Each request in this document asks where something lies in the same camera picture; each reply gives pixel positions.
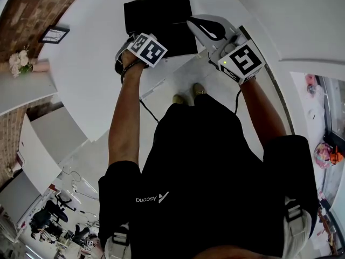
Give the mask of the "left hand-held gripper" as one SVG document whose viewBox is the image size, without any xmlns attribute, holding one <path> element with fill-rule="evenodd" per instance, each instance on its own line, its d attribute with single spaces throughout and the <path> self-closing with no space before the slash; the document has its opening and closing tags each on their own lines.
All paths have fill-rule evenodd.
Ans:
<svg viewBox="0 0 345 259">
<path fill-rule="evenodd" d="M 146 68 L 148 68 L 157 65 L 167 53 L 167 48 L 159 43 L 152 34 L 132 34 L 115 56 L 115 72 L 118 74 L 121 74 L 125 70 L 122 61 L 122 54 L 124 51 L 129 51 L 136 57 L 131 64 L 145 63 Z"/>
</svg>

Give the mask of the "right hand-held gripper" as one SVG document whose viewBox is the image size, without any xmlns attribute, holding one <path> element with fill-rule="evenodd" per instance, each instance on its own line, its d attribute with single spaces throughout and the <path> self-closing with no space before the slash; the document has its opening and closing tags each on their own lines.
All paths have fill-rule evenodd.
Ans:
<svg viewBox="0 0 345 259">
<path fill-rule="evenodd" d="M 239 85 L 253 78 L 265 65 L 253 40 L 246 39 L 225 18 L 214 15 L 193 15 L 187 25 L 199 42 L 211 51 L 216 69 Z"/>
</svg>

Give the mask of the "person's left hand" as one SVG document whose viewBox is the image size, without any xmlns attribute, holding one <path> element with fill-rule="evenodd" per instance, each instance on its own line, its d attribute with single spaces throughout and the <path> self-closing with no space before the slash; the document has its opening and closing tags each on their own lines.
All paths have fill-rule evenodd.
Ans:
<svg viewBox="0 0 345 259">
<path fill-rule="evenodd" d="M 129 50 L 124 50 L 121 55 L 121 60 L 123 68 L 125 69 L 127 66 L 138 60 L 138 57 L 131 53 Z"/>
</svg>

